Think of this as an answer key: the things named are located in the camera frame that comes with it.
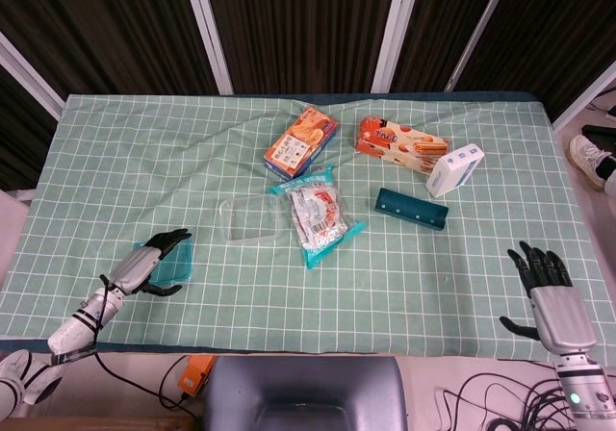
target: white shoe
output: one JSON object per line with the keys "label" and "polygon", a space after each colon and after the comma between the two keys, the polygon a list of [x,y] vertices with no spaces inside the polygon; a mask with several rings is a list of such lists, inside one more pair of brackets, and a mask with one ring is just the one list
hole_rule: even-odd
{"label": "white shoe", "polygon": [[595,170],[603,159],[610,155],[609,152],[601,150],[588,138],[578,135],[569,142],[567,159],[586,175],[586,180],[594,190],[603,190],[605,179],[600,177]]}

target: robotic hand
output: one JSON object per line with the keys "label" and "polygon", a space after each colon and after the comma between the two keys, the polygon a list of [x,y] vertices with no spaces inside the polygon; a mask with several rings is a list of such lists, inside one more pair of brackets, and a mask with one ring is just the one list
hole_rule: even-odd
{"label": "robotic hand", "polygon": [[0,362],[0,421],[25,402],[34,405],[51,394],[62,379],[67,364],[96,352],[96,335],[122,308],[124,297],[137,292],[171,296],[182,289],[162,289],[149,283],[158,263],[180,241],[189,238],[187,229],[156,234],[133,250],[109,277],[100,276],[104,287],[82,303],[49,338],[51,366],[33,358],[27,350],[16,351]]}
{"label": "robotic hand", "polygon": [[584,300],[567,268],[553,252],[544,253],[521,241],[526,260],[507,250],[520,274],[537,328],[523,327],[508,317],[500,322],[515,335],[540,341],[558,354],[556,374],[578,431],[616,430],[616,404],[603,368],[586,353],[597,343]]}

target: floor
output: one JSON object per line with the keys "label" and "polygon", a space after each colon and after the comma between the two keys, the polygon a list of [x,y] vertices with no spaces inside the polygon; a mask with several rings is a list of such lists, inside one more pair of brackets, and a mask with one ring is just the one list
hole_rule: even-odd
{"label": "floor", "polygon": [[[583,111],[557,135],[561,144],[564,146],[570,137],[578,134],[584,124],[615,126],[616,122],[604,119],[599,112]],[[615,299],[616,255],[613,254],[613,245],[610,240],[613,240],[612,231],[616,229],[616,200],[594,192],[588,188],[578,171],[572,167],[570,171],[577,200],[584,220],[589,225],[589,233],[595,245],[602,272],[612,299]],[[2,215],[0,219],[10,223],[0,223],[0,231],[6,232],[9,228],[18,229],[19,224],[25,218],[25,209],[11,202],[3,192],[0,192],[0,206],[3,209],[10,206],[16,212],[15,215]],[[5,239],[4,244],[3,248],[6,252],[14,249],[16,241]],[[0,284],[4,274],[2,270],[0,267]],[[112,370],[154,390],[158,390],[164,373],[178,357],[178,354],[112,353],[103,355],[105,362]],[[522,362],[458,357],[433,359],[397,357],[397,361],[404,384],[409,430],[412,431],[449,429],[451,420],[444,402],[444,391],[458,393],[466,380],[477,373],[481,375],[471,380],[462,392],[462,397],[468,402],[459,402],[459,429],[480,429],[483,422],[496,416],[486,413],[484,408],[512,418],[518,417],[521,412],[521,398],[527,393],[527,386],[544,379],[554,379],[553,370]],[[178,394],[175,383],[181,369],[182,364],[170,373],[163,393],[171,397]],[[495,375],[504,375],[518,380],[522,386]],[[554,383],[549,382],[543,388],[548,388]],[[449,393],[445,395],[448,398],[449,407],[453,410],[455,397]],[[198,399],[189,401],[188,406],[200,413],[201,404]],[[169,417],[178,414],[162,408],[158,399],[118,382],[106,374],[93,358],[87,358],[72,365],[60,387],[49,399],[34,408],[22,407],[18,413],[29,417]]]}

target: cookie package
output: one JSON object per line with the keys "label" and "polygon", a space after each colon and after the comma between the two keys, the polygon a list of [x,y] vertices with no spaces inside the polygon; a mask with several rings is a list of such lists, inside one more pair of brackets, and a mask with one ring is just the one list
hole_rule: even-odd
{"label": "cookie package", "polygon": [[285,180],[300,176],[337,130],[335,119],[309,107],[266,152],[266,167]]}
{"label": "cookie package", "polygon": [[387,162],[430,174],[447,154],[448,141],[377,116],[359,125],[355,149]]}

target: green checkered tablecloth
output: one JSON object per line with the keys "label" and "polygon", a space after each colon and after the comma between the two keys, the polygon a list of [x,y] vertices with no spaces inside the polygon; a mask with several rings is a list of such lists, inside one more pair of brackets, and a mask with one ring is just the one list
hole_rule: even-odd
{"label": "green checkered tablecloth", "polygon": [[[1,295],[0,334],[46,338],[101,286],[133,242],[187,227],[190,283],[170,298],[127,297],[101,341],[263,351],[390,352],[547,359],[499,323],[531,313],[507,248],[519,240],[567,263],[599,345],[616,363],[616,316],[565,162],[536,102],[364,100],[320,106],[341,122],[315,165],[334,165],[366,232],[307,270],[290,220],[276,241],[227,246],[218,205],[280,180],[263,165],[307,107],[284,99],[81,96],[68,99]],[[355,153],[359,121],[380,115],[486,153],[439,200],[436,232],[372,209],[385,187],[429,200],[419,173]]]}

